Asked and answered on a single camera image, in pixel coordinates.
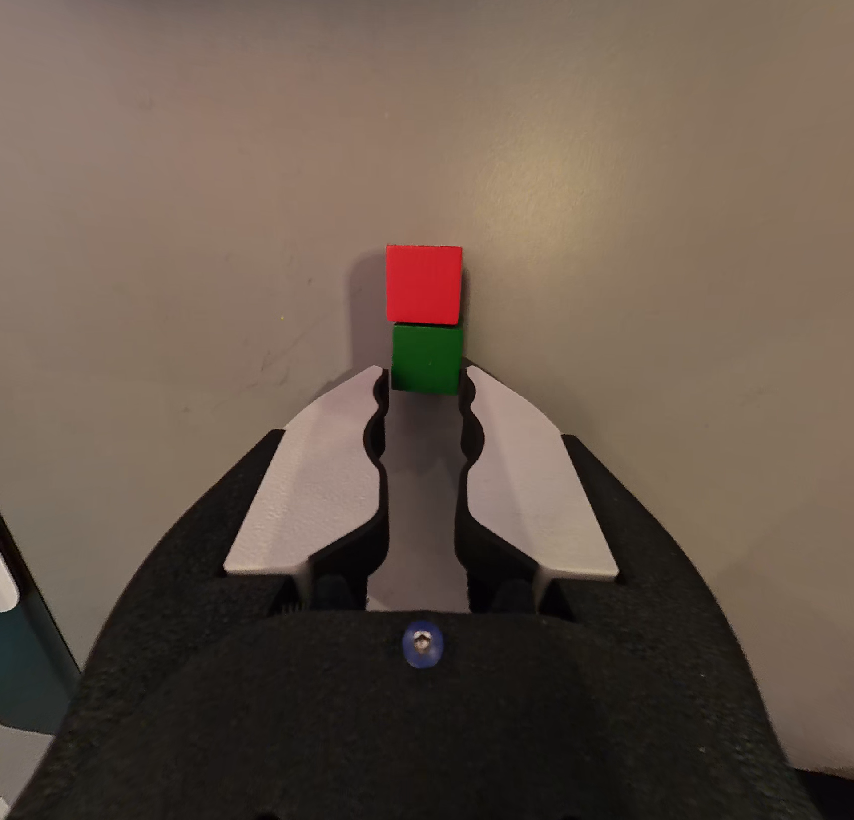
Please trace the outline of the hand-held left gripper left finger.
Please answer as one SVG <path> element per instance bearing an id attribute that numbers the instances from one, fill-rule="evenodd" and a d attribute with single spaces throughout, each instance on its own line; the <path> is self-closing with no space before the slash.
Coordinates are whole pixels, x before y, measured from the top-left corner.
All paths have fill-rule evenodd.
<path id="1" fill-rule="evenodd" d="M 389 548 L 384 418 L 389 376 L 369 366 L 283 430 L 224 562 L 230 575 L 367 579 Z"/>

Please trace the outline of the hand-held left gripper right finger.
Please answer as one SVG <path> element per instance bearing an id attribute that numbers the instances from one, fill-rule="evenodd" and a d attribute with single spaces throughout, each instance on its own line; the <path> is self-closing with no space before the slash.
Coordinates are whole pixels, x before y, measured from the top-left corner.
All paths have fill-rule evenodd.
<path id="1" fill-rule="evenodd" d="M 475 365 L 464 368 L 455 552 L 481 583 L 613 582 L 618 567 L 560 430 Z"/>

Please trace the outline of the green wooden cube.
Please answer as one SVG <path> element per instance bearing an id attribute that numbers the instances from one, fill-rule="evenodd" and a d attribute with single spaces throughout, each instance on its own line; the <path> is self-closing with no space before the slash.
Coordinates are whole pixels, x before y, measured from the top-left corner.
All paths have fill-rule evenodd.
<path id="1" fill-rule="evenodd" d="M 463 344 L 461 323 L 395 323 L 392 330 L 391 388 L 429 395 L 457 395 Z"/>

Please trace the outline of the red wooden cube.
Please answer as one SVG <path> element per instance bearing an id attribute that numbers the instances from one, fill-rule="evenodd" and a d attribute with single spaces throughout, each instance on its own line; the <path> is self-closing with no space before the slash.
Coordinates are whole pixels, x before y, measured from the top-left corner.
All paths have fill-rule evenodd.
<path id="1" fill-rule="evenodd" d="M 459 323 L 461 247 L 388 244 L 385 271 L 389 322 L 450 326 Z"/>

